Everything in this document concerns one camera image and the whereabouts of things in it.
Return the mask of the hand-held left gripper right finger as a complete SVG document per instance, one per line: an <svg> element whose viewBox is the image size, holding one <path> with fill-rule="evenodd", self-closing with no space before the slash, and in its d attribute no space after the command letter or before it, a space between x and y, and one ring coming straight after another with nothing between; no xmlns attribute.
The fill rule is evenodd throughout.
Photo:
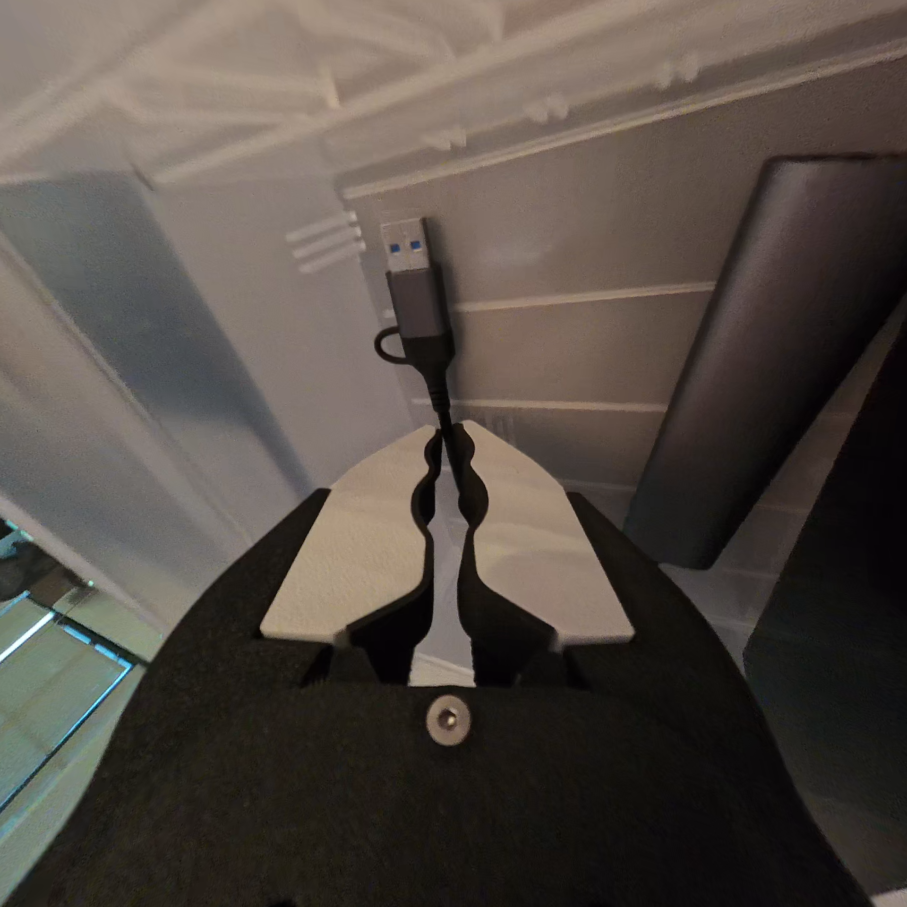
<svg viewBox="0 0 907 907"><path fill-rule="evenodd" d="M524 670L545 653L626 643L633 628L568 494L482 425L457 425L457 582L476 670Z"/></svg>

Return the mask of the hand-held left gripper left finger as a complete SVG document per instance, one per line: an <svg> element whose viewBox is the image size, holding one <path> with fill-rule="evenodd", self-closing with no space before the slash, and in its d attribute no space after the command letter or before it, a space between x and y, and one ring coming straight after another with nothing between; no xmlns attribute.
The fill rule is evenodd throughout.
<svg viewBox="0 0 907 907"><path fill-rule="evenodd" d="M434 617L440 430L423 426L370 454L325 493L260 624L263 637L363 650L409 670Z"/></svg>

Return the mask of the grey metal USB hub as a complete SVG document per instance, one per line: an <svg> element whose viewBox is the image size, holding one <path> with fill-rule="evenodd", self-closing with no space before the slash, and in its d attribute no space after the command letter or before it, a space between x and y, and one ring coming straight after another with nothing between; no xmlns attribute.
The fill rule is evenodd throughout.
<svg viewBox="0 0 907 907"><path fill-rule="evenodd" d="M905 296L906 159L758 174L623 524L707 570Z"/></svg>

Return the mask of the black quilted cushion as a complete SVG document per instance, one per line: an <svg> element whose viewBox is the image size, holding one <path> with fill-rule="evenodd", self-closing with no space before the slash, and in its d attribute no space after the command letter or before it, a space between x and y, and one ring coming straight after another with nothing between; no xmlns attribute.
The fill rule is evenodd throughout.
<svg viewBox="0 0 907 907"><path fill-rule="evenodd" d="M744 651L797 788L835 838L905 862L905 321Z"/></svg>

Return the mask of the clear plastic bin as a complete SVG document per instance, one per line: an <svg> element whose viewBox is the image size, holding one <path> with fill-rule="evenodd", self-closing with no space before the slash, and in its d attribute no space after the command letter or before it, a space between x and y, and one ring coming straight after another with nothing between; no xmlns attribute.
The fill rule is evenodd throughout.
<svg viewBox="0 0 907 907"><path fill-rule="evenodd" d="M318 486L454 418L621 523L763 161L905 150L905 2L2 2L2 504L153 657ZM76 627L51 629L53 622Z"/></svg>

